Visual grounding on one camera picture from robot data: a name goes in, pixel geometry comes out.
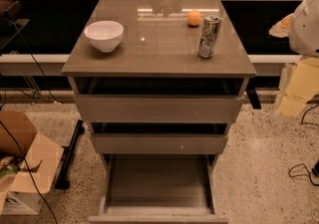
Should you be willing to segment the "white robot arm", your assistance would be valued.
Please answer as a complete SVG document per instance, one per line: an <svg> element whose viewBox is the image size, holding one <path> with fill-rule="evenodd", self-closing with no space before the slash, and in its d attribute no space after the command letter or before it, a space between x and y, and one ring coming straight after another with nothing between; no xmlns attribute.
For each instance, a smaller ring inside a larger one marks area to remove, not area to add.
<svg viewBox="0 0 319 224"><path fill-rule="evenodd" d="M287 37L290 49L301 56L276 99L275 116L290 120L319 93L319 0L303 0L293 13L273 25L269 34Z"/></svg>

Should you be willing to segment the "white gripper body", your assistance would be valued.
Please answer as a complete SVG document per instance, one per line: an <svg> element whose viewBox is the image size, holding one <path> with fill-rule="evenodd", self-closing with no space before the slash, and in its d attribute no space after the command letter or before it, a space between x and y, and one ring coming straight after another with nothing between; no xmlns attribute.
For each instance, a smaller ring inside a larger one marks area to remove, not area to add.
<svg viewBox="0 0 319 224"><path fill-rule="evenodd" d="M305 58L294 66L285 93L289 99L301 103L309 102L319 93L318 58Z"/></svg>

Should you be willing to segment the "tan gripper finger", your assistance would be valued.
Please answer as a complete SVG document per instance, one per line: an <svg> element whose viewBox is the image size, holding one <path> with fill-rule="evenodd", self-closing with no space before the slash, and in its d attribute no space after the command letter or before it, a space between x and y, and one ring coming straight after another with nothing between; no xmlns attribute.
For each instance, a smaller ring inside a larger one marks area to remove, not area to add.
<svg viewBox="0 0 319 224"><path fill-rule="evenodd" d="M279 94L274 103L272 117L276 122L290 122L304 110L306 102L295 96Z"/></svg>
<svg viewBox="0 0 319 224"><path fill-rule="evenodd" d="M275 25L273 25L270 30L269 34L273 37L277 38L287 38L290 36L290 26L291 22L294 19L294 14L288 14L283 19L278 21Z"/></svg>

